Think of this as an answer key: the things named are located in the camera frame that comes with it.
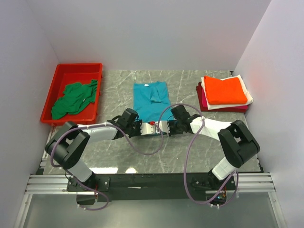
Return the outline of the teal t shirt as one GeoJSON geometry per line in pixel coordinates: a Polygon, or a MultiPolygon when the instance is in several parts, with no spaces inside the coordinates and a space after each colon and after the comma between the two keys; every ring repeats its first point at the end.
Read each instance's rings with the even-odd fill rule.
{"type": "Polygon", "coordinates": [[[142,122],[169,121],[172,113],[169,92],[165,82],[133,85],[133,110],[142,122]]]}

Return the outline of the orange t shirt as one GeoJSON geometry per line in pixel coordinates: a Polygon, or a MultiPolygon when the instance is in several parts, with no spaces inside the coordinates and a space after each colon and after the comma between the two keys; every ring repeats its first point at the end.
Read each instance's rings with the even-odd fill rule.
{"type": "Polygon", "coordinates": [[[239,78],[225,80],[204,76],[205,95],[210,105],[244,105],[247,97],[239,78]]]}

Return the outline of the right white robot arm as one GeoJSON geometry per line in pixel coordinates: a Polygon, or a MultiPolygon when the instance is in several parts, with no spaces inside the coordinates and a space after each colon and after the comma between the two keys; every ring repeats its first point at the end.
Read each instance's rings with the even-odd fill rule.
{"type": "Polygon", "coordinates": [[[190,115],[184,105],[171,105],[174,121],[168,121],[169,133],[191,133],[196,139],[204,135],[220,142],[224,158],[212,168],[207,177],[198,181],[205,189],[220,189],[229,175],[237,171],[247,161],[260,152],[260,146],[246,124],[241,120],[221,122],[208,119],[200,114],[190,115]]]}

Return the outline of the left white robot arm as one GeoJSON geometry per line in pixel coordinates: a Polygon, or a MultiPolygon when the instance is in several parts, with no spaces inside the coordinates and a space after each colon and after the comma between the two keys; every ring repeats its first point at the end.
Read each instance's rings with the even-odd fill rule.
{"type": "Polygon", "coordinates": [[[78,179],[79,187],[89,191],[96,189],[98,184],[95,173],[81,160],[87,144],[116,140],[125,135],[139,136],[141,124],[138,113],[131,108],[104,123],[80,125],[68,121],[49,140],[45,151],[53,157],[53,162],[78,179]]]}

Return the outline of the dark red folded t shirt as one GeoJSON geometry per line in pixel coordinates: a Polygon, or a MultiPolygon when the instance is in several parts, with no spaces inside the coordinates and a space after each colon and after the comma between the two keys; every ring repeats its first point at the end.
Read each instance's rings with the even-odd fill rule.
{"type": "Polygon", "coordinates": [[[201,82],[198,82],[198,85],[196,86],[196,91],[197,91],[197,95],[198,95],[200,110],[203,111],[203,107],[202,107],[202,103],[201,103],[201,101],[202,101],[201,89],[203,89],[201,86],[201,82]]]}

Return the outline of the green t shirt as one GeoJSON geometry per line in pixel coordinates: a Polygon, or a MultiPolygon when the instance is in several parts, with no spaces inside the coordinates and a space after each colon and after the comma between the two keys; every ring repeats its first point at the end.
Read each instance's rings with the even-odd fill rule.
{"type": "Polygon", "coordinates": [[[66,114],[76,115],[89,104],[95,102],[98,80],[92,79],[89,84],[75,82],[65,86],[63,96],[59,97],[52,109],[52,118],[57,120],[66,114]]]}

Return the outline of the red plastic bin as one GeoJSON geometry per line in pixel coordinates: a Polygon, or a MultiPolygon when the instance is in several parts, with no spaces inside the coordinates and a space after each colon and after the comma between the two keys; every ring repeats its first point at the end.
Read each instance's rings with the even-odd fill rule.
{"type": "Polygon", "coordinates": [[[73,121],[76,124],[84,125],[96,123],[102,82],[102,67],[102,63],[71,63],[57,65],[40,121],[51,126],[61,126],[67,121],[73,121]],[[97,92],[94,102],[90,103],[77,115],[67,114],[58,120],[53,119],[51,109],[54,106],[55,101],[63,96],[66,85],[76,82],[88,84],[92,79],[97,80],[97,92]]]}

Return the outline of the black base beam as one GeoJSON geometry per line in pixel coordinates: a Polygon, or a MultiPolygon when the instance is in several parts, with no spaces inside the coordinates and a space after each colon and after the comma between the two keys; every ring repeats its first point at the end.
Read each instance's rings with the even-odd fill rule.
{"type": "Polygon", "coordinates": [[[79,185],[75,178],[69,178],[67,192],[76,193],[80,205],[114,200],[172,200],[186,199],[184,188],[197,201],[211,198],[211,191],[217,191],[224,183],[209,173],[157,173],[157,174],[97,174],[94,180],[79,185]]]}

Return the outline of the white folded t shirt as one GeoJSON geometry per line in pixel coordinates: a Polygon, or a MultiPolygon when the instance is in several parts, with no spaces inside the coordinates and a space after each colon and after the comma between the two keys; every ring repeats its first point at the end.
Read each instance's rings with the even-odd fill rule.
{"type": "MultiPolygon", "coordinates": [[[[238,75],[238,76],[233,76],[233,77],[229,77],[229,78],[234,78],[234,77],[239,78],[239,80],[241,82],[241,85],[242,85],[242,88],[244,90],[244,93],[245,93],[245,95],[247,97],[247,103],[245,103],[245,104],[239,104],[239,105],[238,104],[232,104],[232,105],[231,104],[228,104],[228,105],[210,105],[208,103],[208,101],[207,101],[207,107],[209,109],[213,110],[213,109],[227,108],[227,107],[238,107],[238,106],[245,106],[245,105],[249,105],[249,104],[253,103],[253,98],[252,98],[251,94],[249,93],[249,91],[247,90],[247,88],[246,88],[246,86],[245,86],[245,84],[244,84],[241,76],[238,75]]],[[[204,76],[201,78],[201,86],[202,86],[203,91],[205,93],[204,76]]]]}

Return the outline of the aluminium frame rail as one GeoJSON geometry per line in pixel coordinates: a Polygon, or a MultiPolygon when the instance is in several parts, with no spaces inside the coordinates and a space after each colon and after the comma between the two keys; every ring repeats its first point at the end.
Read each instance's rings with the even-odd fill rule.
{"type": "MultiPolygon", "coordinates": [[[[97,174],[157,174],[157,173],[208,173],[224,157],[220,142],[198,135],[140,135],[128,142],[116,141],[89,143],[81,160],[97,174]]],[[[269,173],[263,173],[257,156],[247,171],[232,173],[220,186],[228,192],[273,192],[275,187],[269,173]]],[[[68,194],[69,174],[31,175],[27,194],[68,194]]]]}

